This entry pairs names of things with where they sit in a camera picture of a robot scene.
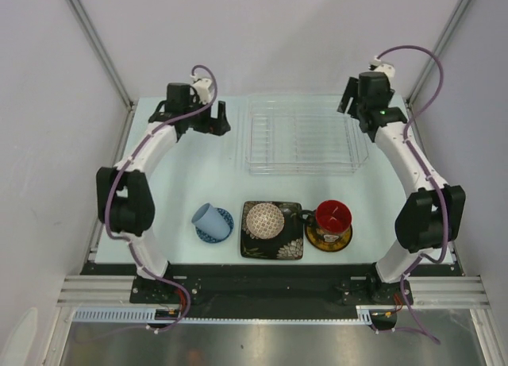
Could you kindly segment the clear wire dish rack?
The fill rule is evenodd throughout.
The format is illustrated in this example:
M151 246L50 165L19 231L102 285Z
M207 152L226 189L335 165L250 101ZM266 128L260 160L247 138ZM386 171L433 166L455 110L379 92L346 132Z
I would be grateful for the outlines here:
M245 162L252 175L352 175L369 159L357 120L337 95L267 94L247 99Z

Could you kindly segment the light blue cup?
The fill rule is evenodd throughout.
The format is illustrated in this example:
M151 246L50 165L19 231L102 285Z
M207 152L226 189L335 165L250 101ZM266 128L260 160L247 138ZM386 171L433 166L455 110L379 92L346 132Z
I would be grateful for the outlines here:
M216 240L224 240L230 233L229 224L210 203L199 207L191 222L197 229Z

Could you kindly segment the beige patterned bowl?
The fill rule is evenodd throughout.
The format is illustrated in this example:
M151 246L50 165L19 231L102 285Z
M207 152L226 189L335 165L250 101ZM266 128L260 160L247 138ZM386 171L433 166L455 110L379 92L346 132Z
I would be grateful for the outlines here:
M254 205L247 213L248 234L260 240L270 240L278 236L284 228L283 212L275 204L262 202Z

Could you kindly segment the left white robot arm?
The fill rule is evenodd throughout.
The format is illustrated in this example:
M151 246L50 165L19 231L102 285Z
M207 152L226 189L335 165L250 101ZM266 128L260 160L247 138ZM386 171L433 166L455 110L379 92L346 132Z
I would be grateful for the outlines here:
M211 116L216 98L211 78L195 75L190 84L169 83L166 98L149 117L134 149L113 167L101 167L96 173L98 219L110 239L127 244L137 274L150 279L147 291L158 302L174 296L175 282L165 276L169 261L153 233L156 207L149 178L188 129L214 136L231 130L223 101L217 116Z

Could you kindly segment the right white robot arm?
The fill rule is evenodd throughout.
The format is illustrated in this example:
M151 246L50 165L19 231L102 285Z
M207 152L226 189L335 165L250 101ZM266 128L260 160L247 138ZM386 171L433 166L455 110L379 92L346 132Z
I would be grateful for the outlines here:
M449 243L458 236L466 200L462 186L450 185L425 157L410 135L406 115L390 105L393 95L386 73L366 71L348 80L337 107L356 119L361 132L383 152L406 195L394 223L395 242L366 278L367 296L375 303L403 293L406 277L422 260L445 260Z

